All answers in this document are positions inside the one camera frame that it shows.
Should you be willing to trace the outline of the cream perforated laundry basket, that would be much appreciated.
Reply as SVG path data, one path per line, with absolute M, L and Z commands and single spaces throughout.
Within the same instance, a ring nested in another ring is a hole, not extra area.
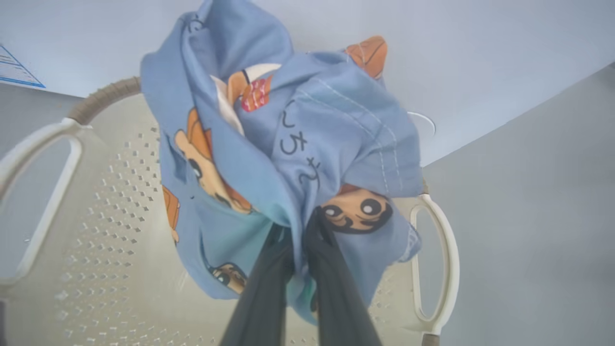
M 61 123 L 0 162 L 0 209 L 40 152 L 60 139 L 71 153 L 13 274 L 0 277 L 0 336 L 7 346 L 219 346 L 238 301 L 215 300 L 189 277 L 163 220 L 158 128 L 131 77 L 91 94 Z M 428 187 L 395 204 L 417 226 L 430 215 L 443 280 L 430 317 L 419 258 L 389 267 L 368 314 L 382 346 L 440 346 L 457 300 L 455 235 Z M 286 311 L 284 346 L 320 346 L 319 331 Z

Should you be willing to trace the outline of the blue patterned cloth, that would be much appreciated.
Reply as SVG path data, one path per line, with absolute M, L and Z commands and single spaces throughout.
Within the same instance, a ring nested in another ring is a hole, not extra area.
M 314 211 L 365 305 L 384 272 L 421 247 L 393 203 L 422 190 L 418 132 L 384 86 L 387 44 L 295 52 L 251 0 L 204 0 L 141 61 L 160 127 L 163 199 L 182 264 L 213 299 L 237 299 L 274 225 L 290 228 L 288 304 L 320 304 L 303 236 Z

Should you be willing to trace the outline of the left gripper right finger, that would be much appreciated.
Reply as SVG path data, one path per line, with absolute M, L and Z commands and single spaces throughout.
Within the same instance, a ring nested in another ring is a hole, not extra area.
M 316 281 L 320 346 L 382 346 L 368 309 L 320 207 L 306 226 L 304 250 Z

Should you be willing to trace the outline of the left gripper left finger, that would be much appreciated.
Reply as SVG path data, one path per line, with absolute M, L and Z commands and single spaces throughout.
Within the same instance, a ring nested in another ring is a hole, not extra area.
M 274 224 L 219 346 L 284 346 L 286 285 L 293 275 L 292 232 Z

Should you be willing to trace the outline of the round drain filter cover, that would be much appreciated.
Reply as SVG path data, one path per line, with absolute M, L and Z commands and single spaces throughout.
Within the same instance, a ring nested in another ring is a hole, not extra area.
M 435 122 L 420 112 L 407 111 L 421 138 L 433 138 L 436 134 Z

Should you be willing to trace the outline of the blue energy label sticker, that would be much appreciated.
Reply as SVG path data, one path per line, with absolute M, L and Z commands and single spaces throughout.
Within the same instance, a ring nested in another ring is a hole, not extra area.
M 25 87 L 46 88 L 29 69 L 2 45 L 0 45 L 0 82 Z

